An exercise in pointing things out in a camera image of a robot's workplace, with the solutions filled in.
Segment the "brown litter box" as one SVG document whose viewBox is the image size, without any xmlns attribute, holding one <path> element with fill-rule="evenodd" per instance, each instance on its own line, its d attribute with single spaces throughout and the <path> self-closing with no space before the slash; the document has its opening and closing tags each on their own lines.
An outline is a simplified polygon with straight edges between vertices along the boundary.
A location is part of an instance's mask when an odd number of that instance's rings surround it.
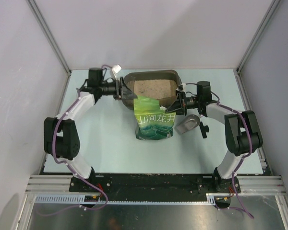
<svg viewBox="0 0 288 230">
<path fill-rule="evenodd" d="M 124 83 L 136 95 L 159 100 L 160 106 L 167 108 L 175 102 L 181 80 L 175 70 L 169 69 L 132 72 L 124 77 Z"/>
</svg>

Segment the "aluminium frame rail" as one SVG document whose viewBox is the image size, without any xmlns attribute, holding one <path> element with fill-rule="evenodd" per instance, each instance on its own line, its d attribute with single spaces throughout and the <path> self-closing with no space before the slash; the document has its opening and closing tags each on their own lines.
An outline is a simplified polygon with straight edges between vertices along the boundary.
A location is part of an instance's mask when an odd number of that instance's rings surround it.
<svg viewBox="0 0 288 230">
<path fill-rule="evenodd" d="M 71 175 L 32 175 L 27 192 L 68 192 Z M 238 176 L 241 194 L 244 196 L 284 196 L 286 189 L 281 176 Z"/>
</svg>

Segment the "metal scoop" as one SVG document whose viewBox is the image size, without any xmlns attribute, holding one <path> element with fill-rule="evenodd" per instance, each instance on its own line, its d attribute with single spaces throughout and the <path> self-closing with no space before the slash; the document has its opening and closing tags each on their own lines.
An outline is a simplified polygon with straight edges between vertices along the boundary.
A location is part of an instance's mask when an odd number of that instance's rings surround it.
<svg viewBox="0 0 288 230">
<path fill-rule="evenodd" d="M 179 134 L 189 132 L 199 126 L 202 117 L 203 115 L 188 115 L 175 126 L 175 130 Z"/>
</svg>

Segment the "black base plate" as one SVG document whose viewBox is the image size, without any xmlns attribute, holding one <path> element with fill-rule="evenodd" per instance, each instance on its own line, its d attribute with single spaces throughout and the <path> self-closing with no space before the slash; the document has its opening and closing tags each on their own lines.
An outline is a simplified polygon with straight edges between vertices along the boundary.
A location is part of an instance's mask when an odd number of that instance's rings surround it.
<svg viewBox="0 0 288 230">
<path fill-rule="evenodd" d="M 128 198 L 132 201 L 203 201 L 206 194 L 230 196 L 240 193 L 237 178 L 220 179 L 214 174 L 95 173 L 87 182 L 72 177 L 69 191 L 105 192 L 106 201 Z"/>
</svg>

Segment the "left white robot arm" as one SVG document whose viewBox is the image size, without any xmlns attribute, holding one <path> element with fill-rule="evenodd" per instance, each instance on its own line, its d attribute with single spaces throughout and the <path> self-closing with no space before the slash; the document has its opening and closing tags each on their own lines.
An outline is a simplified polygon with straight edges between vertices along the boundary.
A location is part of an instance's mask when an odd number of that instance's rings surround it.
<svg viewBox="0 0 288 230">
<path fill-rule="evenodd" d="M 96 179 L 92 177 L 94 169 L 80 154 L 76 123 L 102 96 L 112 96 L 115 100 L 137 97 L 124 79 L 118 77 L 120 71 L 120 65 L 90 68 L 87 79 L 77 89 L 75 101 L 65 112 L 44 121 L 44 151 L 52 155 L 55 163 L 66 165 L 73 176 L 80 179 L 80 187 L 88 192 L 95 189 Z"/>
</svg>

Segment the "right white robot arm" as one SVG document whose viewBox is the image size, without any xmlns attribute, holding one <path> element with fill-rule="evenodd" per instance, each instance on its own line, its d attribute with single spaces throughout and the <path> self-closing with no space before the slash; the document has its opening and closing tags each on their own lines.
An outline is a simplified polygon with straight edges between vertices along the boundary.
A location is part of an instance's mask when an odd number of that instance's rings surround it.
<svg viewBox="0 0 288 230">
<path fill-rule="evenodd" d="M 199 81 L 195 86 L 196 94 L 188 97 L 186 84 L 179 85 L 176 89 L 176 101 L 166 109 L 166 113 L 185 116 L 176 126 L 181 134 L 199 127 L 202 137 L 206 138 L 209 128 L 202 124 L 201 116 L 224 125 L 228 150 L 212 175 L 212 188 L 217 192 L 224 192 L 229 184 L 234 184 L 234 177 L 244 160 L 263 145 L 262 134 L 254 111 L 241 112 L 223 105 L 217 94 L 211 91 L 208 81 Z"/>
</svg>

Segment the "black bag clip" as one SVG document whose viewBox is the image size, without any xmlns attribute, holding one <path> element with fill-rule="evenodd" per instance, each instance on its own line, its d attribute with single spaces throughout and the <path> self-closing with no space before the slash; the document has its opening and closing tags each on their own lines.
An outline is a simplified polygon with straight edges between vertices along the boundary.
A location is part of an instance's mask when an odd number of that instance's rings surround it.
<svg viewBox="0 0 288 230">
<path fill-rule="evenodd" d="M 209 126 L 208 125 L 204 125 L 203 122 L 200 122 L 199 127 L 200 127 L 200 131 L 201 131 L 202 137 L 204 139 L 206 139 L 207 138 L 207 133 L 210 132 Z"/>
</svg>

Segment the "green litter bag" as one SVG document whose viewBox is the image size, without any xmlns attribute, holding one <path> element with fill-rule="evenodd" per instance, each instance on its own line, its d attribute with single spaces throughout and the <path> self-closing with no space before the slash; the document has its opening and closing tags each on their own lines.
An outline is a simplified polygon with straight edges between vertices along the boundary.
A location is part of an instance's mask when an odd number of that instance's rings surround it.
<svg viewBox="0 0 288 230">
<path fill-rule="evenodd" d="M 173 136 L 176 113 L 166 113 L 166 108 L 159 105 L 159 100 L 138 95 L 133 100 L 133 107 L 137 139 L 162 140 Z"/>
</svg>

